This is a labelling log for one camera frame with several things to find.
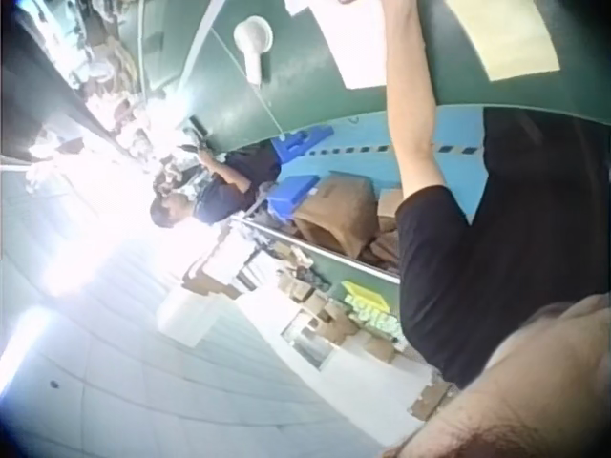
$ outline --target brown cardboard box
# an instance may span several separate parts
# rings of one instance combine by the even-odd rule
[[[316,332],[316,334],[321,336],[323,339],[327,339],[332,344],[336,344],[338,346],[344,343],[347,336],[344,330],[337,325],[337,322],[319,322],[314,332]]]
[[[390,232],[397,228],[395,214],[403,202],[403,192],[400,189],[383,189],[378,201],[378,221],[380,232]]]
[[[418,420],[426,422],[435,413],[452,384],[437,380],[424,388],[420,397],[411,405],[410,413]]]
[[[193,279],[184,277],[182,279],[182,287],[188,289],[192,293],[207,296],[210,293],[223,293],[230,299],[237,299],[242,293],[230,284],[223,284],[220,281],[213,279],[208,274],[199,271]]]
[[[325,311],[333,318],[333,321],[345,334],[353,336],[359,332],[359,326],[348,317],[344,308],[337,304],[336,301],[330,300],[327,302]]]
[[[384,363],[390,363],[394,358],[394,345],[392,342],[379,337],[371,337],[365,345],[365,350],[368,354]]]
[[[366,177],[332,175],[295,211],[304,238],[356,259],[378,230],[376,201]]]
[[[295,279],[287,272],[281,274],[278,280],[278,289],[298,303],[305,301],[314,291],[314,288],[310,284]]]
[[[325,305],[327,305],[327,296],[325,295],[325,293],[316,290],[302,304],[302,307],[308,312],[310,312],[312,315],[316,316],[325,309]]]
[[[393,266],[399,265],[399,231],[381,234],[369,248],[380,260],[389,262]]]

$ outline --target skin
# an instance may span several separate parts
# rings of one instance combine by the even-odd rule
[[[549,456],[580,456],[611,421],[609,296],[593,296],[504,343],[486,370],[398,455],[435,456],[459,433],[526,427]]]
[[[435,100],[414,0],[383,0],[390,136],[405,198],[445,185],[432,154]],[[578,455],[609,416],[609,298],[578,302],[531,323],[399,453],[434,458],[464,434],[527,427],[550,456]]]
[[[207,167],[212,174],[220,175],[228,185],[235,186],[241,193],[246,193],[250,188],[251,182],[248,178],[231,167],[218,162],[207,150],[201,149],[198,156],[201,165]],[[163,199],[161,204],[168,209],[169,218],[175,224],[192,216],[195,210],[195,202],[189,201],[187,196],[182,193],[171,193]]]

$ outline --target white lamp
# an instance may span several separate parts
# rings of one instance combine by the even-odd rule
[[[236,26],[233,38],[244,54],[246,79],[250,84],[261,86],[261,54],[268,52],[274,41],[271,26],[260,16],[250,16]]]

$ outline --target person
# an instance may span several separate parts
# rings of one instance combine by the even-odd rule
[[[611,449],[609,296],[538,312],[384,458],[602,458]]]
[[[242,148],[216,160],[206,148],[199,150],[201,165],[211,174],[210,182],[194,200],[173,191],[157,194],[151,204],[151,219],[159,227],[172,228],[188,217],[214,224],[247,210],[257,197],[259,187],[275,181],[281,171],[280,160],[271,141]]]
[[[469,223],[432,153],[435,99],[416,2],[384,0],[383,9],[405,198],[396,213],[401,324],[427,362],[464,388],[541,307],[609,291],[609,130],[485,110],[489,176]]]

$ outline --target man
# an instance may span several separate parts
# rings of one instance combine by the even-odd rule
[[[167,197],[158,195],[151,205],[151,218],[157,226],[171,228],[188,217],[214,224],[245,211],[255,203],[259,186],[276,180],[281,170],[269,140],[228,153],[225,162],[205,149],[200,149],[199,158],[212,180],[195,200],[177,191]]]
[[[470,224],[432,153],[435,100],[416,2],[383,3],[390,136],[405,197],[396,215],[401,322],[414,348],[464,387],[541,307],[609,290],[609,131],[487,110],[489,178]]]

